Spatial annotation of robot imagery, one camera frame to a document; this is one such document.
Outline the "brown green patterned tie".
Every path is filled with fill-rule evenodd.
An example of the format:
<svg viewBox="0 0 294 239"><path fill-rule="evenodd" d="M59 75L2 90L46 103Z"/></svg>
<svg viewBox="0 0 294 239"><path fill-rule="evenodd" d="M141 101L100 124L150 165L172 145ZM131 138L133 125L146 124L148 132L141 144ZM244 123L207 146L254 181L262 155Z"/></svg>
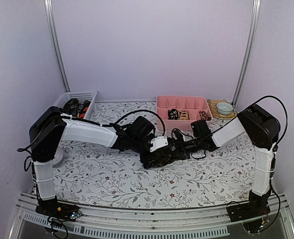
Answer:
<svg viewBox="0 0 294 239"><path fill-rule="evenodd" d="M159 154L152 158L149 162L149 166L153 167L162 167L171 163L171 155L170 154Z"/></svg>

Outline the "pink divided organizer box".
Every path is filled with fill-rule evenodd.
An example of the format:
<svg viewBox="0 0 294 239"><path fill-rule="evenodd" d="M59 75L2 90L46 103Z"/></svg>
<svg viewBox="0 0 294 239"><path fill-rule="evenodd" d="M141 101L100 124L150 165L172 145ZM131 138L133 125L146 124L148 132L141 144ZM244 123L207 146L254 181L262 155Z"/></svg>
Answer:
<svg viewBox="0 0 294 239"><path fill-rule="evenodd" d="M191 131L191 123L204 120L207 125L213 121L213 115L204 97L158 96L156 113L158 129Z"/></svg>

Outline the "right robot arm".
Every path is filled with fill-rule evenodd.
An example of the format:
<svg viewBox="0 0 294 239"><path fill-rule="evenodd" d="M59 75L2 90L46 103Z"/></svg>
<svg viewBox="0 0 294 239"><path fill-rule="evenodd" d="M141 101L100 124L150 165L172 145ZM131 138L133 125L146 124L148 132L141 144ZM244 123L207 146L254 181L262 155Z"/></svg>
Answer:
<svg viewBox="0 0 294 239"><path fill-rule="evenodd" d="M203 120L191 124L194 138L182 140L182 133L177 128L172 130L178 141L177 149L192 154L199 150L215 151L241 134L247 134L255 151L255 178L249 192L249 201L245 204L230 202L226 210L232 222L267 215L270 212L268 198L274 192L272 177L275 171L275 155L279 142L280 122L257 102L252 103L227 124L215 131L210 131Z"/></svg>

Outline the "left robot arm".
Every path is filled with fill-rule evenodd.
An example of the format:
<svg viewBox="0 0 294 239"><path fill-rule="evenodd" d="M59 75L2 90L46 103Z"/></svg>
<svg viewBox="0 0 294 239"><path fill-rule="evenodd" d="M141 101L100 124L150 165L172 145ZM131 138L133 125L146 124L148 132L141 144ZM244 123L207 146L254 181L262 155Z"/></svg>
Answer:
<svg viewBox="0 0 294 239"><path fill-rule="evenodd" d="M179 192L164 193L170 154L152 160L154 125L138 117L128 125L74 119L50 107L31 127L30 154L40 213L57 216L74 204L109 208L177 208Z"/></svg>

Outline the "pile of dark ties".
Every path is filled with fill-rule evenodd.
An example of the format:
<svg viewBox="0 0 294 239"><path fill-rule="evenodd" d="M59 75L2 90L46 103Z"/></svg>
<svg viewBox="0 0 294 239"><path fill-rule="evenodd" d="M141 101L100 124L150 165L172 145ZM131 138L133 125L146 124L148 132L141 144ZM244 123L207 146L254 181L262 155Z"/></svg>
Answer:
<svg viewBox="0 0 294 239"><path fill-rule="evenodd" d="M90 103L91 102L88 100L85 100L81 103L78 99L72 98L64 104L62 112L68 115L72 115L73 117L83 119Z"/></svg>

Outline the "yellow patterned rolled tie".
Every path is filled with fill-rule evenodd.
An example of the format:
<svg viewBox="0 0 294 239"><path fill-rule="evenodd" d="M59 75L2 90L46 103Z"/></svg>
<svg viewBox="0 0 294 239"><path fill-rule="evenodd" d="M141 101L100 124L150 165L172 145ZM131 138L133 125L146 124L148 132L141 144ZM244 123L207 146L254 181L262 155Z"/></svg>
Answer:
<svg viewBox="0 0 294 239"><path fill-rule="evenodd" d="M186 110L179 111L179 120L190 120L189 112Z"/></svg>

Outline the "black white rolled tie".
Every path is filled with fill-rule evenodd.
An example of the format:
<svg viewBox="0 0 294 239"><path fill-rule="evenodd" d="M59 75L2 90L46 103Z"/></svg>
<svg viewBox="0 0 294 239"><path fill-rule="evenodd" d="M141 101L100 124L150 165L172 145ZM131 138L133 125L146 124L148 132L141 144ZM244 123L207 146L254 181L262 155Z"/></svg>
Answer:
<svg viewBox="0 0 294 239"><path fill-rule="evenodd" d="M179 120L179 111L177 109L168 110L168 120Z"/></svg>

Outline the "dark red rolled tie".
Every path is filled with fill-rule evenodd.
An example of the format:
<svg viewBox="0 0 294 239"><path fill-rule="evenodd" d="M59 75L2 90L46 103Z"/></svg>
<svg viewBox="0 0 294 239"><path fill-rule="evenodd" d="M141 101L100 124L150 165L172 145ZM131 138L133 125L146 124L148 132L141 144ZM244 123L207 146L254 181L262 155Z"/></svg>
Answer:
<svg viewBox="0 0 294 239"><path fill-rule="evenodd" d="M211 117L206 114L205 111L199 111L199 118L201 120L210 121Z"/></svg>

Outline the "light blue ceramic bowl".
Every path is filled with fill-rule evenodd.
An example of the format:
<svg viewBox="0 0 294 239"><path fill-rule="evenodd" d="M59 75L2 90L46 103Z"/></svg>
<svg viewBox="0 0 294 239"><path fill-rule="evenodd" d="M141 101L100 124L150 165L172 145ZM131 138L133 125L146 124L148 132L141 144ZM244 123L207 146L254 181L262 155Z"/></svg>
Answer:
<svg viewBox="0 0 294 239"><path fill-rule="evenodd" d="M233 106L227 102L219 102L216 104L217 112L220 115L227 116L233 112Z"/></svg>

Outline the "floral patterned table mat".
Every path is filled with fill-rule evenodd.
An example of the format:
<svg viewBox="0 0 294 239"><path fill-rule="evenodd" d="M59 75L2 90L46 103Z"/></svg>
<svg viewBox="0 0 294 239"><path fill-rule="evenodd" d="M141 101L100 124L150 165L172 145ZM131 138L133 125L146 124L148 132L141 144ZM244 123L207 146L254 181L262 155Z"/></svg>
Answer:
<svg viewBox="0 0 294 239"><path fill-rule="evenodd" d="M213 152L144 169L139 155L96 144L63 141L64 161L53 168L59 200L95 206L171 209L242 202L255 178L255 151L242 134Z"/></svg>

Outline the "grey speckled bowl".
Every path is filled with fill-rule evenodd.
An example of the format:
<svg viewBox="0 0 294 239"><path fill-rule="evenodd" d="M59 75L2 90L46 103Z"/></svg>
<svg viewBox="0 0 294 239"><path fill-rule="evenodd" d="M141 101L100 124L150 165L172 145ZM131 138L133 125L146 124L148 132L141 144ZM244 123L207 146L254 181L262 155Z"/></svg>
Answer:
<svg viewBox="0 0 294 239"><path fill-rule="evenodd" d="M54 158L52 160L53 168L60 167L63 161L64 161L64 150L61 147L58 147L55 152Z"/></svg>

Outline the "white plastic mesh basket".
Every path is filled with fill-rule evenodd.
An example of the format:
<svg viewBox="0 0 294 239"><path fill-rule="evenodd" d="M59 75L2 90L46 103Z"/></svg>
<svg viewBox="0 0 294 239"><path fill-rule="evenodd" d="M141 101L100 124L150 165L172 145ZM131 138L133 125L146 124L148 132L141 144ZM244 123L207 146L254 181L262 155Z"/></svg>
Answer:
<svg viewBox="0 0 294 239"><path fill-rule="evenodd" d="M63 93L53 105L59 107L66 114L90 120L97 93L97 91Z"/></svg>

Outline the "front aluminium rail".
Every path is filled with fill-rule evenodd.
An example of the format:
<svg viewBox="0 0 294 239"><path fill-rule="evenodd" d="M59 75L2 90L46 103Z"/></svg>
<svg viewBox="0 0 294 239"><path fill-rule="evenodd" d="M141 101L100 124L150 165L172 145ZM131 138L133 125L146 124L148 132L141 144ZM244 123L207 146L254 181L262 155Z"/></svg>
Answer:
<svg viewBox="0 0 294 239"><path fill-rule="evenodd" d="M250 239L246 226L253 218L232 222L227 206L140 210L80 205L82 216L53 228L35 211L35 196L21 194L15 206L11 239Z"/></svg>

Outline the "aluminium frame post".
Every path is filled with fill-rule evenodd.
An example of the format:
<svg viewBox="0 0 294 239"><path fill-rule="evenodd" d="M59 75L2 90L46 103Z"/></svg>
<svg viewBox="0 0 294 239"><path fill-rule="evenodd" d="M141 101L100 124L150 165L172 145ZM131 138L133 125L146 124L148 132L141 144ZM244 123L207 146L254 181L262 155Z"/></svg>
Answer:
<svg viewBox="0 0 294 239"><path fill-rule="evenodd" d="M59 39L58 39L57 30L56 30L52 1L44 0L44 7L45 7L45 14L46 14L47 24L49 28L50 38L53 45L54 56L57 62L58 71L62 81L63 89L65 92L69 92L70 86L67 79L63 57L62 57L60 46L59 46Z"/></svg>
<svg viewBox="0 0 294 239"><path fill-rule="evenodd" d="M252 14L251 14L246 48L245 48L244 57L243 57L242 65L239 72L238 82L237 82L236 89L232 99L232 105L234 107L237 107L239 103L241 91L244 86L244 82L245 82L245 78L246 78L246 74L247 74L247 70L249 66L249 61L250 61L250 57L251 57L251 53L253 49L253 44L255 40L255 35L256 35L256 31L258 27L260 7L261 7L261 1L253 0Z"/></svg>

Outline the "left aluminium frame post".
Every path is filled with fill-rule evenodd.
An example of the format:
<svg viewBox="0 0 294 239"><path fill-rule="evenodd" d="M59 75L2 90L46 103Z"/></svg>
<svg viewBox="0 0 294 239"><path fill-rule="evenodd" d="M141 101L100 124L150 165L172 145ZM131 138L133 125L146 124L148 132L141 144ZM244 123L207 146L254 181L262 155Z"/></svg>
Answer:
<svg viewBox="0 0 294 239"><path fill-rule="evenodd" d="M59 46L59 39L58 39L57 30L56 30L52 1L44 0L44 7L45 7L45 14L46 14L47 24L49 28L50 38L53 45L54 56L57 62L58 71L62 81L63 89L65 92L69 92L70 86L67 79L63 57L62 57L60 46Z"/></svg>

